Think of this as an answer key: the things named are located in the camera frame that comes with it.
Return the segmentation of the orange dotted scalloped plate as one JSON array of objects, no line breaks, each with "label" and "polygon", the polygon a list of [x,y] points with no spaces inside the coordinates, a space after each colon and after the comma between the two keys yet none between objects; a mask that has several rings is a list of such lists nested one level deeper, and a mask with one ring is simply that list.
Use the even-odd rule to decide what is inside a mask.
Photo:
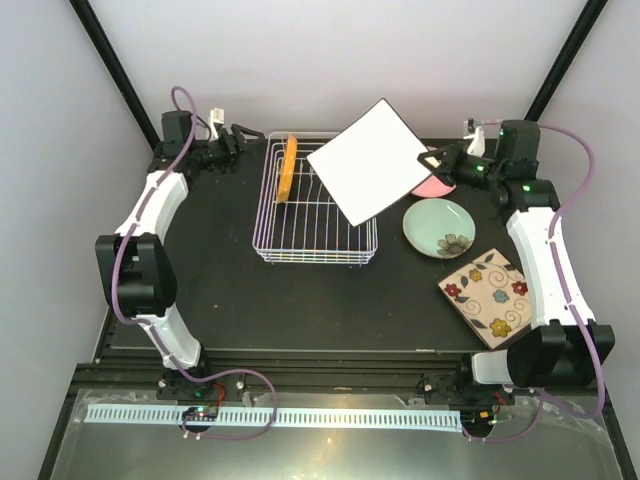
[{"label": "orange dotted scalloped plate", "polygon": [[293,183],[296,157],[297,139],[295,136],[289,134],[285,145],[284,157],[280,171],[280,179],[276,195],[277,204],[283,204],[289,198]]}]

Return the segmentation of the white square plate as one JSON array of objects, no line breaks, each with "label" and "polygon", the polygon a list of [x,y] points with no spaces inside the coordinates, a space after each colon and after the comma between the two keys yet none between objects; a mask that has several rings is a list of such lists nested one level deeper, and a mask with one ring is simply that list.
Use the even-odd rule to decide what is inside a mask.
[{"label": "white square plate", "polygon": [[418,162],[426,147],[392,105],[380,99],[308,161],[350,225],[386,210],[431,172]]}]

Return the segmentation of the white wire dish rack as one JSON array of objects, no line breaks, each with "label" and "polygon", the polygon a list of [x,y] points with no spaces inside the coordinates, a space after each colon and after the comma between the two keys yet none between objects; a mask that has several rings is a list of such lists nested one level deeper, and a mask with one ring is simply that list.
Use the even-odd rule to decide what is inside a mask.
[{"label": "white wire dish rack", "polygon": [[[297,140],[288,198],[277,191],[285,164],[287,140]],[[308,156],[329,142],[334,132],[273,132],[267,136],[252,246],[267,263],[366,265],[378,248],[375,219],[357,227],[322,184]]]}]

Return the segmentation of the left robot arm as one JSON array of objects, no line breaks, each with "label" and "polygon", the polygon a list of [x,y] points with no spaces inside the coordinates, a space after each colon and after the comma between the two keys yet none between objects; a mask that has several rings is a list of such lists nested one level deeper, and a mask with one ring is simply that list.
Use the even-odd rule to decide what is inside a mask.
[{"label": "left robot arm", "polygon": [[177,278],[165,250],[170,224],[197,176],[231,173],[238,158],[263,133],[212,116],[208,138],[198,139],[201,119],[187,110],[163,113],[163,139],[153,150],[143,192],[123,224],[95,242],[105,299],[124,325],[143,330],[158,350],[169,380],[193,399],[207,397],[215,376],[204,348],[189,331],[177,306]]}]

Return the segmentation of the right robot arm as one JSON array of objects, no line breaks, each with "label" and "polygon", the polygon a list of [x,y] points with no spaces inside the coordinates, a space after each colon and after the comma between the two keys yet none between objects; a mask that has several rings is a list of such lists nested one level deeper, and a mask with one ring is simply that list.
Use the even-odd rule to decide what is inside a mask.
[{"label": "right robot arm", "polygon": [[503,350],[471,355],[454,379],[457,396],[476,403],[491,385],[518,388],[606,387],[603,363],[615,344],[600,325],[576,280],[562,235],[554,184],[538,178],[543,125],[503,120],[492,157],[474,139],[418,155],[418,162],[446,185],[489,192],[519,255],[532,301],[530,330]]}]

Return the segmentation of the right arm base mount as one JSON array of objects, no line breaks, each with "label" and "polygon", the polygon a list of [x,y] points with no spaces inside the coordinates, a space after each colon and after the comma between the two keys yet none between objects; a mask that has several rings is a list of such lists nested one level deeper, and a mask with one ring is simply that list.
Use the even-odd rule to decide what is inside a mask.
[{"label": "right arm base mount", "polygon": [[427,370],[418,379],[415,393],[426,404],[464,407],[513,406],[515,397],[500,385],[465,383],[453,370]]}]

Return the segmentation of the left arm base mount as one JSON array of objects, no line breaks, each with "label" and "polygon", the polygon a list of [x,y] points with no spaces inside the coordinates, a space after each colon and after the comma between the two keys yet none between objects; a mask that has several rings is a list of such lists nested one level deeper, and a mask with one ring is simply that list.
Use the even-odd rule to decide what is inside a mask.
[{"label": "left arm base mount", "polygon": [[166,369],[158,383],[156,398],[183,404],[239,401],[244,393],[246,380],[246,374],[236,373],[198,383],[188,380],[178,370]]}]

